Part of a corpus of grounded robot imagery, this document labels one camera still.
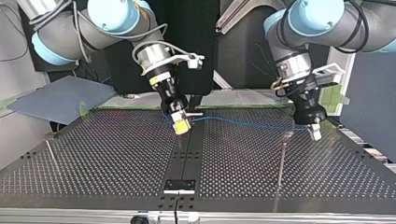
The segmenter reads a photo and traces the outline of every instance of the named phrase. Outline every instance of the robotic arm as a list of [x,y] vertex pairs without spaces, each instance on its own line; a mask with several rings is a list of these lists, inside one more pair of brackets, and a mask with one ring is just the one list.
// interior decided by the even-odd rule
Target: robotic arm
[[[35,51],[54,65],[76,63],[82,57],[89,61],[96,50],[122,39],[131,41],[132,58],[161,95],[162,109],[172,116],[176,134],[191,128],[185,111],[188,100],[176,85],[174,64],[188,62],[190,69],[201,69],[205,57],[164,42],[160,29],[167,24],[158,26],[146,1],[90,0],[83,11],[72,0],[18,0],[18,4],[35,26]],[[73,12],[65,10],[72,4]]]
[[294,120],[308,125],[315,140],[327,118],[318,104],[319,87],[307,48],[310,43],[358,51],[396,51],[396,8],[372,0],[361,6],[344,0],[296,0],[264,22],[265,36],[280,75],[276,83],[295,104]]

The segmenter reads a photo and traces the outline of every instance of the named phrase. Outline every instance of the blue joint cover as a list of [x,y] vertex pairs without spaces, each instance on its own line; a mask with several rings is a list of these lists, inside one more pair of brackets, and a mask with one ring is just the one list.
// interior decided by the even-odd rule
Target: blue joint cover
[[88,13],[92,22],[105,32],[111,35],[125,35],[130,33],[140,20],[140,11],[134,4],[152,12],[149,4],[142,0],[127,0],[124,2],[91,0],[88,4]]
[[302,36],[329,33],[341,20],[344,0],[297,0],[288,16],[291,29]]
[[274,14],[272,14],[270,17],[268,17],[264,21],[264,31],[265,31],[265,38],[267,38],[269,31],[271,28],[280,20],[282,19],[283,15],[285,15],[286,9],[280,10]]
[[35,34],[32,36],[32,43],[35,46],[35,52],[37,52],[37,54],[47,63],[53,65],[65,65],[76,61],[66,59],[47,48],[47,46],[41,41],[40,37],[38,36],[38,32],[35,32]]
[[387,44],[384,48],[378,49],[374,52],[381,52],[381,53],[396,53],[396,39],[394,39],[392,42]]

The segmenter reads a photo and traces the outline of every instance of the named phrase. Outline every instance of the optical breadboard table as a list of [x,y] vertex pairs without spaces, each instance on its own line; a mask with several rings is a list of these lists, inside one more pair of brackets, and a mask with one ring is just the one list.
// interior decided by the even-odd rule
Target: optical breadboard table
[[[94,111],[0,171],[0,207],[396,215],[394,173],[330,122],[314,142],[290,108],[203,112],[238,121],[176,136],[160,111]],[[192,194],[165,194],[177,181]]]

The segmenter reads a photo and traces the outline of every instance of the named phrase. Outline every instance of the black connector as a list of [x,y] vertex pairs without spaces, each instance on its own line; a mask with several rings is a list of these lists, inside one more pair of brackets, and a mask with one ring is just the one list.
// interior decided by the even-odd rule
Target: black connector
[[177,86],[177,78],[173,75],[173,66],[170,64],[158,67],[146,74],[148,80],[156,76],[169,73],[170,77],[155,83],[152,88],[157,91],[162,99],[161,108],[165,114],[173,114],[186,109],[189,105],[186,95],[181,93]]
[[[303,84],[297,84],[304,79],[306,81]],[[294,102],[294,121],[296,124],[316,124],[327,119],[326,109],[318,103],[320,88],[315,76],[293,80],[289,84],[290,86],[285,91],[288,98]]]

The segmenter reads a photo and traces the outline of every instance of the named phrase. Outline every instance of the blue cable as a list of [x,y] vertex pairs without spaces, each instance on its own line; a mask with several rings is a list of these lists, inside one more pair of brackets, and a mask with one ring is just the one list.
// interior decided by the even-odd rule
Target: blue cable
[[242,126],[250,126],[250,127],[255,127],[255,128],[262,128],[262,129],[269,129],[269,130],[280,130],[280,131],[289,131],[289,130],[294,130],[294,131],[302,131],[306,130],[306,128],[291,128],[291,126],[275,126],[275,125],[268,125],[268,124],[260,124],[260,123],[249,123],[249,122],[244,122],[240,120],[234,120],[234,119],[223,119],[219,117],[205,117],[201,119],[193,119],[192,122],[199,122],[202,120],[208,120],[208,119],[214,119],[214,120],[220,120],[220,121],[225,121],[229,123],[233,123],[236,125],[242,125]]

